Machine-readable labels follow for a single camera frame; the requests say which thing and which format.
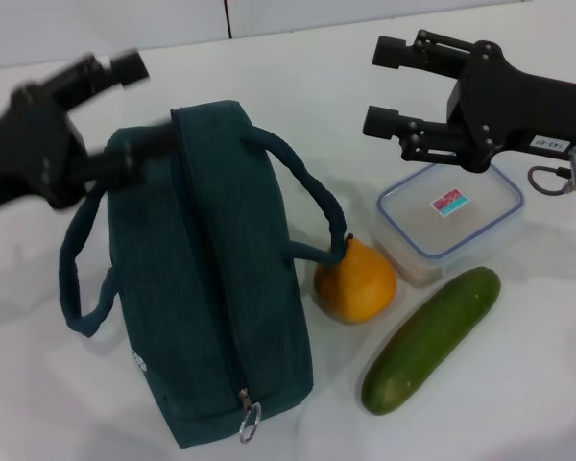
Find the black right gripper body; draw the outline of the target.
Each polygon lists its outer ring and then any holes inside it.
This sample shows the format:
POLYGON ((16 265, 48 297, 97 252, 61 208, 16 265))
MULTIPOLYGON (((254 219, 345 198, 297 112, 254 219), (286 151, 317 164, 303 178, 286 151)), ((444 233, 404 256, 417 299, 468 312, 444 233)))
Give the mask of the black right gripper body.
POLYGON ((522 72, 487 41, 461 55, 456 80, 447 123, 467 134, 465 170, 482 173, 505 151, 567 160, 576 147, 576 84, 522 72))

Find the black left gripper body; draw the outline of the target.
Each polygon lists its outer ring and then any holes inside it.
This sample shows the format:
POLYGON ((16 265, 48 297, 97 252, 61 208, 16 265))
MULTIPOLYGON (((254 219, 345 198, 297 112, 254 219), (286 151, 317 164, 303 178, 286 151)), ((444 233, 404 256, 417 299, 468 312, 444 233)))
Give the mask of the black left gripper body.
POLYGON ((37 196, 65 209, 86 194, 70 180, 86 149, 67 112, 91 97, 89 84, 28 83, 13 91, 0 116, 0 206, 37 196))

